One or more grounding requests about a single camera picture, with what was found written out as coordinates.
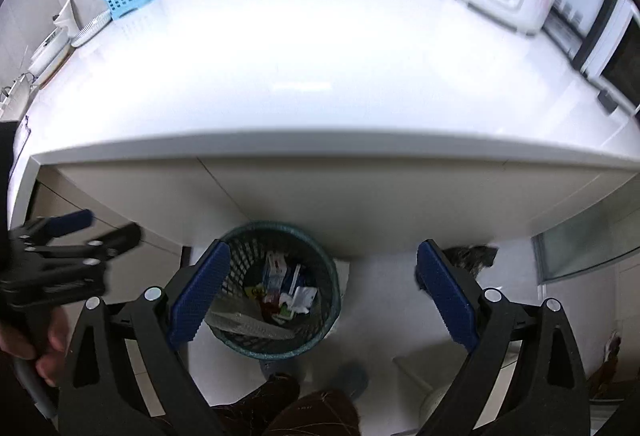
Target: white plate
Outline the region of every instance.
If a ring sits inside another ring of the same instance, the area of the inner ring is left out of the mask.
[[[58,69],[60,64],[65,60],[68,52],[71,50],[71,44],[67,44],[64,48],[60,50],[53,60],[50,62],[49,66],[45,68],[42,74],[36,78],[33,82],[33,85],[42,85],[43,83],[49,80],[49,77],[53,74],[53,72]]]
[[[94,38],[103,27],[109,24],[109,22],[111,22],[111,12],[109,10],[103,11],[80,30],[79,34],[71,40],[71,45],[75,48],[79,48],[84,43]]]

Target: foot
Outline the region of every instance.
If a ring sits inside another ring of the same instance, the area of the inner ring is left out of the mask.
[[[355,402],[369,385],[369,375],[360,362],[348,362],[338,368],[326,389],[338,389]]]
[[[288,374],[295,378],[299,384],[302,380],[302,370],[296,358],[287,358],[286,360],[261,360],[260,370],[265,380],[268,380],[274,374]]]

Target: kitchen counter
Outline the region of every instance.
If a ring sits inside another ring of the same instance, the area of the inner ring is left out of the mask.
[[[544,34],[456,0],[154,0],[37,95],[10,181],[42,164],[421,157],[640,170],[640,130]]]

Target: human hand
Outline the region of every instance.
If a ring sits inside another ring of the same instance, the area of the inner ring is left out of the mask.
[[[62,376],[68,335],[69,322],[65,310],[61,307],[53,308],[47,334],[49,347],[45,354],[36,361],[35,366],[38,374],[51,387],[55,387]],[[37,356],[35,348],[27,340],[27,337],[14,327],[2,323],[0,323],[0,350],[25,360],[33,360]]]

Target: cabinet door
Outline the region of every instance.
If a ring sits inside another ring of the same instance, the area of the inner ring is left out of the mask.
[[[129,219],[126,217],[114,212],[96,199],[93,199],[91,196],[84,193],[71,181],[66,179],[59,171],[57,171],[55,167],[41,167],[38,171],[38,181],[40,184],[45,185],[49,190],[52,190],[54,193],[62,197],[62,199],[69,201],[76,207],[91,210],[96,219],[100,219],[100,221],[107,225],[124,225],[129,222]],[[169,241],[148,229],[145,230],[143,240],[176,255],[180,255],[182,250],[182,246],[179,244]]]
[[[203,162],[252,219],[300,225],[337,257],[413,251],[429,237],[446,247],[533,235],[532,218],[552,226],[545,212],[601,172],[443,160]]]
[[[180,246],[206,246],[247,221],[197,160],[57,168],[93,199]]]
[[[63,215],[78,210],[78,207],[40,185],[34,197],[32,216]],[[97,219],[91,227],[54,239],[51,244],[82,244],[110,229],[110,225]],[[134,300],[149,286],[165,286],[178,268],[179,255],[142,242],[137,248],[111,261],[110,269],[106,273],[107,293],[103,298],[107,303]],[[65,308],[73,327],[78,320],[82,303],[68,305]]]

